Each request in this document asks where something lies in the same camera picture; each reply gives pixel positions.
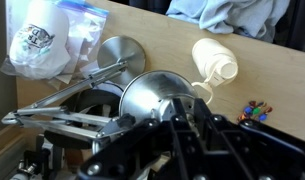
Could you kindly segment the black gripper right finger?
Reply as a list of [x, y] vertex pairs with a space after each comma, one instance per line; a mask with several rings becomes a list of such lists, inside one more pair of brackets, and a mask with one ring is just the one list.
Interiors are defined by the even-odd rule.
[[197, 124], [205, 122], [212, 115], [203, 99], [194, 100], [194, 119]]

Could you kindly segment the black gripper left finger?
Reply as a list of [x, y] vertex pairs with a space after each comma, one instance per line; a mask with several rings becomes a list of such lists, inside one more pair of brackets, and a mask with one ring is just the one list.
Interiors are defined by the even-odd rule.
[[186, 111], [181, 100], [179, 98], [174, 98], [171, 102], [171, 105], [174, 111], [172, 121], [179, 123], [187, 123]]

